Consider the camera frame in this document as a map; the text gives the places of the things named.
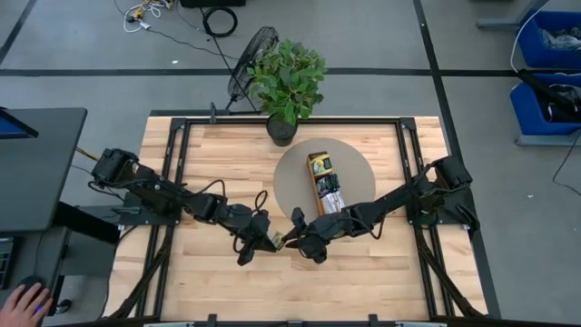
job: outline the human hand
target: human hand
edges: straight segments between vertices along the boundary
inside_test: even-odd
[[[40,283],[36,283],[18,300],[25,289],[24,285],[18,286],[10,294],[0,311],[0,327],[36,327],[48,313],[51,304],[53,304],[53,299],[49,299],[43,304],[49,293],[48,289],[43,289],[33,299],[41,287]],[[41,304],[43,307],[37,311],[36,309]]]

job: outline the monitor screen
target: monitor screen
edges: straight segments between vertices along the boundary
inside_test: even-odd
[[[0,107],[0,139],[36,137],[38,132]]]

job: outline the concrete floor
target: concrete floor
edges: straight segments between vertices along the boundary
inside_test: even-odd
[[[514,33],[480,31],[483,15],[511,15],[523,1],[422,0],[440,69],[507,70]],[[136,0],[118,0],[122,9]],[[26,1],[0,1],[0,44],[13,30]],[[263,25],[282,38],[320,51],[329,67],[429,69],[410,0],[249,0],[235,8],[236,33],[220,40],[239,55]],[[581,11],[575,0],[553,0],[548,10]],[[198,11],[182,9],[201,25]],[[211,24],[227,25],[216,15]],[[150,19],[153,29],[215,50],[175,11]],[[517,66],[523,66],[517,51]],[[82,106],[89,111],[80,145],[98,154],[105,147],[137,152],[147,116],[155,109],[207,109],[228,101],[228,76],[40,76],[3,75],[10,70],[225,68],[220,57],[146,32],[127,34],[113,0],[37,0],[0,64],[0,105],[9,108]],[[444,77],[460,148],[475,182],[474,195],[492,279],[503,318],[581,322],[581,202],[551,183],[565,148],[514,145],[518,124],[508,95],[509,77]],[[323,83],[321,115],[440,115],[430,76],[330,75]],[[236,110],[250,109],[240,102]],[[581,188],[574,151],[561,181]],[[86,168],[91,163],[75,157]],[[72,170],[63,192],[70,204],[110,204],[113,198],[86,188],[88,176]],[[46,324],[94,319],[104,298],[104,278],[73,279],[66,296],[76,305]]]

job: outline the fan grille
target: fan grille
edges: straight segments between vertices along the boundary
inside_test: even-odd
[[[274,27],[262,27],[251,39],[246,49],[240,56],[228,83],[228,94],[236,101],[244,98],[251,85],[251,78],[246,73],[247,67],[253,67],[254,62],[260,59],[262,54],[279,42],[279,34]]]

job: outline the wooden table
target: wooden table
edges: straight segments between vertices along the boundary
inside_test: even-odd
[[[158,172],[171,119],[150,118],[143,138],[141,162]],[[447,155],[439,119],[416,117],[416,123],[424,162]],[[378,197],[404,183],[395,128],[301,125],[293,144],[317,137],[335,138],[358,149],[375,174]],[[229,203],[250,207],[259,191],[269,191],[264,208],[271,214],[271,229],[286,233],[291,221],[277,205],[272,178],[278,160],[288,149],[272,144],[264,126],[195,125],[190,132],[183,181],[189,189],[199,190],[222,178]],[[176,161],[172,160],[172,178]],[[209,192],[220,193],[215,186]],[[438,229],[449,276],[478,310],[486,312],[467,232],[459,225]],[[150,227],[139,227],[119,245],[105,314],[121,304],[141,277],[149,231]],[[162,320],[205,321],[209,313],[217,313],[220,321],[365,321],[370,313],[376,313],[380,320],[428,318],[418,252],[403,208],[389,215],[380,240],[368,235],[342,238],[328,249],[329,259],[320,265],[302,258],[296,250],[283,249],[256,253],[251,263],[240,267],[232,251],[232,238],[225,230],[197,223],[184,214],[173,239]],[[154,278],[150,290],[156,281]],[[432,282],[438,312],[444,314],[433,273]],[[149,292],[146,312],[153,306],[153,294]]]

